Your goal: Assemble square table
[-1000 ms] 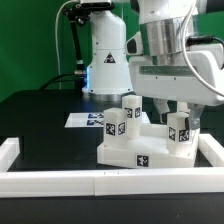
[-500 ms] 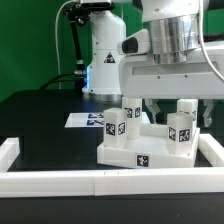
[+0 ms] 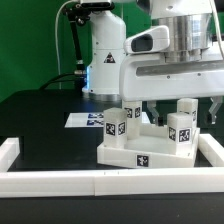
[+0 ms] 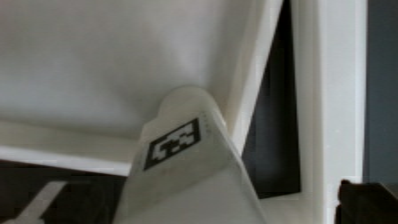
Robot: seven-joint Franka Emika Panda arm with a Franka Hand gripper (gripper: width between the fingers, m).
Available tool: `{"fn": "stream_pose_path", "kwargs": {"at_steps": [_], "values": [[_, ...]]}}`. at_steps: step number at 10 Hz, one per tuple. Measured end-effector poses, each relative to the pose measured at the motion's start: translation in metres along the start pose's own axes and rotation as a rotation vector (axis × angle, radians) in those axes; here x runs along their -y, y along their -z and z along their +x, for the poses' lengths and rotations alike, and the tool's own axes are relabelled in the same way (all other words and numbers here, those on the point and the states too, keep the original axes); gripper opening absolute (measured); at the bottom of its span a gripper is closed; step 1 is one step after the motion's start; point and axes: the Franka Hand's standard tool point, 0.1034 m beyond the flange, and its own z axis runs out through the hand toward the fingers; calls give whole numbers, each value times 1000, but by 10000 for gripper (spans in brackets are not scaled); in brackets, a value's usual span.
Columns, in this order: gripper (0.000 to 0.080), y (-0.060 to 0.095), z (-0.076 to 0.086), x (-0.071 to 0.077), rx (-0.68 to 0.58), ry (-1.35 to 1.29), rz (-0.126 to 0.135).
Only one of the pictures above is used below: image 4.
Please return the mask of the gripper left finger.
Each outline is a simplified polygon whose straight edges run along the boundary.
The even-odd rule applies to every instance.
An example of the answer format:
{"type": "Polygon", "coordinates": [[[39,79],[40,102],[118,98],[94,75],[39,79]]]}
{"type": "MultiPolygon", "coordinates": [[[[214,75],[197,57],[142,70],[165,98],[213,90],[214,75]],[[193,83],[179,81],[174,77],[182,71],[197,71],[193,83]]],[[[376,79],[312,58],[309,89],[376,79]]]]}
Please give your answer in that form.
{"type": "Polygon", "coordinates": [[[65,187],[63,181],[51,181],[39,193],[33,196],[33,199],[24,206],[19,215],[5,221],[5,224],[44,224],[42,214],[51,205],[51,202],[56,198],[56,195],[65,187]]]}

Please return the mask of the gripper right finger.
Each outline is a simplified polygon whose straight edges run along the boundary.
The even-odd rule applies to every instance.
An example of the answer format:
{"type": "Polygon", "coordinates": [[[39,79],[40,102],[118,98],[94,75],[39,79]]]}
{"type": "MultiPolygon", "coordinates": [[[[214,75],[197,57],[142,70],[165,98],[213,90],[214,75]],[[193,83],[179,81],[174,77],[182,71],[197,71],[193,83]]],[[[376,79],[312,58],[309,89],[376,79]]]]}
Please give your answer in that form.
{"type": "Polygon", "coordinates": [[[398,183],[341,181],[333,224],[398,224],[398,183]]]}

